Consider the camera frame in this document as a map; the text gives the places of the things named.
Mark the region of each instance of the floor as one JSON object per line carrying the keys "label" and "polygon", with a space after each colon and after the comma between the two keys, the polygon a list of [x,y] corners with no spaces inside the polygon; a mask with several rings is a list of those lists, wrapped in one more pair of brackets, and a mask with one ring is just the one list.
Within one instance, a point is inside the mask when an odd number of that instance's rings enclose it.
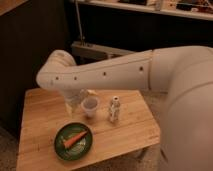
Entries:
{"label": "floor", "polygon": [[[142,92],[154,117],[159,122],[160,111],[166,99],[162,93]],[[18,141],[0,127],[0,171],[15,171]],[[128,153],[106,160],[78,171],[157,171],[159,145],[151,146],[142,160],[138,160],[140,151]]]}

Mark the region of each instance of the green plate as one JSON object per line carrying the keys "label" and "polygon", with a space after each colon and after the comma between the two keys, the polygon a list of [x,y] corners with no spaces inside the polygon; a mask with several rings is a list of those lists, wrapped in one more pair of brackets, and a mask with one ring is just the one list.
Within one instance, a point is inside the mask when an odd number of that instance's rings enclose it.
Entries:
{"label": "green plate", "polygon": [[[64,140],[68,140],[76,134],[87,131],[87,134],[73,144],[70,148],[65,149]],[[83,157],[92,145],[92,133],[90,129],[82,123],[70,123],[59,130],[55,138],[55,152],[63,160],[71,161]]]}

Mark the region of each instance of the white shelf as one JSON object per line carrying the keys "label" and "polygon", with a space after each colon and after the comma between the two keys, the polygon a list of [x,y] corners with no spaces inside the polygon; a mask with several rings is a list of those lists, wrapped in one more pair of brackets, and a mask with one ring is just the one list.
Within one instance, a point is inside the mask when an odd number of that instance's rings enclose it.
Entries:
{"label": "white shelf", "polygon": [[93,6],[100,6],[100,7],[137,11],[137,12],[163,14],[163,15],[170,15],[170,16],[178,16],[178,17],[213,21],[213,14],[190,12],[190,11],[188,12],[188,11],[182,11],[182,10],[167,10],[167,9],[162,9],[160,11],[157,11],[157,10],[155,10],[154,6],[119,3],[119,2],[116,2],[116,0],[105,0],[105,1],[78,0],[78,3],[86,4],[86,5],[93,5]]}

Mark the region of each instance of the dark background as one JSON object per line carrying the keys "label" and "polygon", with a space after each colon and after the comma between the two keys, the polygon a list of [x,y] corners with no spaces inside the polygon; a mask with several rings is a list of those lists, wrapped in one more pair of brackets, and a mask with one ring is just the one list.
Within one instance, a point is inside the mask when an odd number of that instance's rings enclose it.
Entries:
{"label": "dark background", "polygon": [[[80,5],[86,41],[133,51],[182,46],[213,47],[213,22]],[[0,16],[0,126],[19,136],[24,93],[54,49],[69,52],[78,40],[68,0],[29,0]]]}

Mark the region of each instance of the metal pole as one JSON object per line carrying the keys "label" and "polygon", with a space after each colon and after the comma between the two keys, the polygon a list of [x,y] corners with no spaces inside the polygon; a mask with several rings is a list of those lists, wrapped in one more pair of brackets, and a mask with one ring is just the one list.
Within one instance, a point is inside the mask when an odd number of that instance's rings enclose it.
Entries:
{"label": "metal pole", "polygon": [[83,36],[83,32],[82,32],[82,26],[81,26],[81,17],[80,17],[80,12],[79,12],[79,7],[78,7],[78,0],[74,0],[75,2],[75,8],[76,8],[76,14],[77,14],[77,21],[78,21],[78,30],[80,33],[80,40],[81,40],[81,44],[84,45],[84,36]]}

